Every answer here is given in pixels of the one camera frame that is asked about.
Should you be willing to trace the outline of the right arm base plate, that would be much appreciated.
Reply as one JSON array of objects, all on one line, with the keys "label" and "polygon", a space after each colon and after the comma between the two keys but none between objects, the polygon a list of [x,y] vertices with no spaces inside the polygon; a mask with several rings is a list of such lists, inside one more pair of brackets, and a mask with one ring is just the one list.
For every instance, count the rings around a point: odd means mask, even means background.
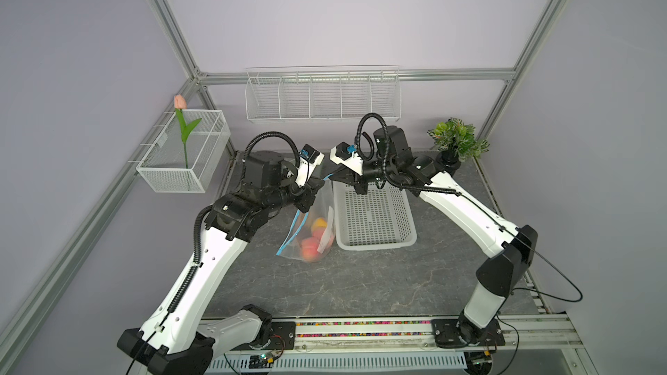
[{"label": "right arm base plate", "polygon": [[497,319],[479,328],[467,319],[433,319],[431,321],[435,345],[443,349],[464,347],[503,347],[505,338]]}]

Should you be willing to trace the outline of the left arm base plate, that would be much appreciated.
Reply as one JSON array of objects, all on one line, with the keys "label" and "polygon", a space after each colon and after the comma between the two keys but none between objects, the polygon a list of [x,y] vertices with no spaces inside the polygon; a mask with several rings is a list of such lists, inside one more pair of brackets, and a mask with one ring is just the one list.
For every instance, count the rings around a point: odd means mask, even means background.
[{"label": "left arm base plate", "polygon": [[293,350],[296,340],[296,323],[293,320],[274,321],[265,333],[246,344],[246,350]]}]

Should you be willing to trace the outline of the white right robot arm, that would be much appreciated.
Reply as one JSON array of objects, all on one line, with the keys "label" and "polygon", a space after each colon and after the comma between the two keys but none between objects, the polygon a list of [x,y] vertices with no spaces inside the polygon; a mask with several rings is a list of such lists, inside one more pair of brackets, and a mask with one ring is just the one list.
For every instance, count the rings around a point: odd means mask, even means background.
[{"label": "white right robot arm", "polygon": [[365,138],[374,146],[371,156],[346,142],[330,150],[329,158],[337,166],[333,181],[349,185],[357,194],[366,194],[370,184],[409,191],[446,215],[486,255],[472,296],[453,328],[436,337],[444,348],[479,345],[533,263],[537,231],[528,225],[517,227],[481,204],[436,159],[414,155],[401,128],[379,128]]}]

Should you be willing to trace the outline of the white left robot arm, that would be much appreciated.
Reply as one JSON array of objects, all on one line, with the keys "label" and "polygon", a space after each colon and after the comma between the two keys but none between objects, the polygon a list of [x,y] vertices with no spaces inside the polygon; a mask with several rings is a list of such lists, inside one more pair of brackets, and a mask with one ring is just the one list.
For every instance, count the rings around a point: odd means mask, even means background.
[{"label": "white left robot arm", "polygon": [[323,180],[314,177],[321,152],[305,146],[295,165],[272,151],[250,154],[236,191],[203,208],[194,225],[193,254],[174,286],[142,326],[125,330],[117,347],[151,374],[203,374],[236,347],[267,347],[272,316],[246,305],[206,326],[201,319],[223,277],[257,231],[282,208],[306,213]]}]

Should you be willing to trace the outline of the yellow peach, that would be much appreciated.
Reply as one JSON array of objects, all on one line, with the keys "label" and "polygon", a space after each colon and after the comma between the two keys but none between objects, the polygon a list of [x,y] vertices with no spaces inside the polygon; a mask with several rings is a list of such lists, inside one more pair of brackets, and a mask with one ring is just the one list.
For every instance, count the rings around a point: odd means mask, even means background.
[{"label": "yellow peach", "polygon": [[317,218],[311,226],[311,236],[320,241],[328,228],[328,222],[323,218]]}]

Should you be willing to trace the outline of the clear bag with blue zipper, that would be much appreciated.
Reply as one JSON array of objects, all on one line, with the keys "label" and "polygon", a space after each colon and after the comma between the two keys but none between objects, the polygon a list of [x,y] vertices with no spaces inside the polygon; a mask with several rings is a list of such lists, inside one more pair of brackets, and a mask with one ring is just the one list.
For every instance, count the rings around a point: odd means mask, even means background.
[{"label": "clear bag with blue zipper", "polygon": [[276,255],[290,260],[318,262],[333,246],[336,239],[335,198],[330,175],[318,191],[313,206],[307,213],[298,210],[285,241]]}]

